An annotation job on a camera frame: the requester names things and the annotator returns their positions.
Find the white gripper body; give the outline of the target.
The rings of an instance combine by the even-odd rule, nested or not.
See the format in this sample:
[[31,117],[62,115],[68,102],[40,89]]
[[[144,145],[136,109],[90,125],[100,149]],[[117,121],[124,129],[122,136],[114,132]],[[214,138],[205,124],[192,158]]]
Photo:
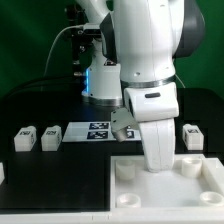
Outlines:
[[176,141],[174,118],[179,116],[176,84],[126,88],[124,99],[138,125],[148,170],[171,170]]

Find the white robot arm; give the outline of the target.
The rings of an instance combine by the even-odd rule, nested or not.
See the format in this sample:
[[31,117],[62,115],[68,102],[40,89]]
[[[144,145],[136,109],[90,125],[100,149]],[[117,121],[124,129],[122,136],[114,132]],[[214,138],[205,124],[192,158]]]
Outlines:
[[77,0],[100,27],[103,55],[120,66],[123,106],[111,113],[111,131],[123,141],[140,132],[147,168],[170,170],[179,115],[174,60],[199,46],[205,21],[196,0]]

